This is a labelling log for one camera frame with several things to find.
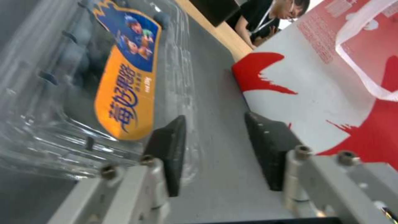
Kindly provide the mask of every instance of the white plastic handle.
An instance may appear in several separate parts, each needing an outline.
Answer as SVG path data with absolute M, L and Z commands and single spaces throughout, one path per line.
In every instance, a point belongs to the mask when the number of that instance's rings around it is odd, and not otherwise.
M 366 89 L 376 98 L 398 102 L 398 90 L 390 92 L 376 84 L 344 51 L 342 43 L 357 35 L 367 23 L 398 0 L 370 0 L 348 20 L 336 36 L 336 52 L 358 74 Z

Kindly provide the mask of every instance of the gray conveyor belt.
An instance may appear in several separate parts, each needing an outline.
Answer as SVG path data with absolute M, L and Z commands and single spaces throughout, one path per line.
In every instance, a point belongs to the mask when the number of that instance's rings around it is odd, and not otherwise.
M 230 71 L 231 54 L 191 18 L 189 25 L 204 153 L 195 180 L 171 199 L 170 223 L 290 218 L 281 193 L 268 190 L 252 150 L 244 124 L 248 108 Z M 45 222 L 74 186 L 69 180 L 1 171 L 2 223 Z

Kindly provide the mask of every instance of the bolt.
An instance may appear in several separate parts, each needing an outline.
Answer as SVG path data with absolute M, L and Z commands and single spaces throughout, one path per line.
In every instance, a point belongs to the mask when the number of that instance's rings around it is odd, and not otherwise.
M 298 160 L 306 160 L 312 155 L 312 150 L 305 145 L 298 145 L 295 147 L 295 157 Z
M 337 154 L 337 161 L 341 165 L 352 166 L 359 161 L 359 157 L 354 152 L 343 150 Z
M 141 158 L 140 164 L 144 166 L 152 166 L 154 164 L 154 157 L 152 155 L 144 155 Z
M 116 177 L 116 169 L 112 165 L 104 166 L 101 169 L 101 177 L 107 180 L 111 180 Z

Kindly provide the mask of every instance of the cartoon character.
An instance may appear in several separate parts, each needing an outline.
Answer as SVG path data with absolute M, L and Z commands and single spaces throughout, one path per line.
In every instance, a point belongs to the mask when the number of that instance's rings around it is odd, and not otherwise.
M 141 55 L 146 60 L 148 60 L 149 57 L 152 55 L 152 51 L 147 47 L 141 46 L 140 49 L 138 50 L 138 54 Z
M 142 34 L 142 26 L 137 19 L 133 18 L 132 16 L 125 16 L 125 21 L 127 26 L 135 33 Z
M 148 30 L 148 29 L 144 29 L 142 31 L 142 34 L 144 35 L 144 40 L 149 42 L 149 43 L 153 43 L 153 33 Z
M 120 35 L 120 31 L 117 33 L 117 43 L 121 50 L 128 51 L 131 54 L 135 55 L 139 51 L 137 44 L 131 41 L 125 35 Z

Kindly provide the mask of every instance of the black t-shirt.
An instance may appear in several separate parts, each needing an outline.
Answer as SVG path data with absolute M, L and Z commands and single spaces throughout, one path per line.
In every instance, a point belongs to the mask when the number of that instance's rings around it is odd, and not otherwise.
M 254 31 L 258 24 L 260 23 L 261 19 L 263 18 L 264 14 L 268 11 L 268 9 L 272 5 L 272 0 L 249 0 L 244 3 L 240 10 L 237 11 L 231 18 L 227 20 L 227 23 L 232 29 L 235 30 L 235 26 L 238 23 L 240 16 L 243 16 L 247 21 L 248 25 L 246 29 L 249 31 Z M 271 19 L 269 15 L 263 21 L 263 24 L 267 23 Z M 279 19 L 275 18 L 272 22 L 270 22 L 267 26 L 263 27 L 258 32 L 252 34 L 250 36 L 251 41 L 253 42 L 257 37 L 264 38 L 269 35 L 269 28 L 271 26 L 275 26 L 276 28 L 279 27 Z

